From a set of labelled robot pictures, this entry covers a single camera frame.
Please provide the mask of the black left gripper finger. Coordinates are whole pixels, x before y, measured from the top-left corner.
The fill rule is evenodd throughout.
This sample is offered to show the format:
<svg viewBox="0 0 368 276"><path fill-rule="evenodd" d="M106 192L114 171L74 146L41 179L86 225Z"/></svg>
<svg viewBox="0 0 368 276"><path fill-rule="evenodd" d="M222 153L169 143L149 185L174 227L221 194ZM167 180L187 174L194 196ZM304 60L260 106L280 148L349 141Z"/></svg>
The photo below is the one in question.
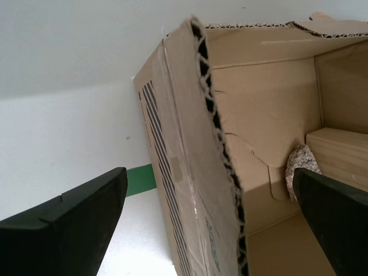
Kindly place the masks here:
<svg viewBox="0 0 368 276"><path fill-rule="evenodd" d="M293 190L336 275L367 275L367 192L306 168Z"/></svg>
<svg viewBox="0 0 368 276"><path fill-rule="evenodd" d="M2 220L1 275L97 275L127 188L117 167Z"/></svg>

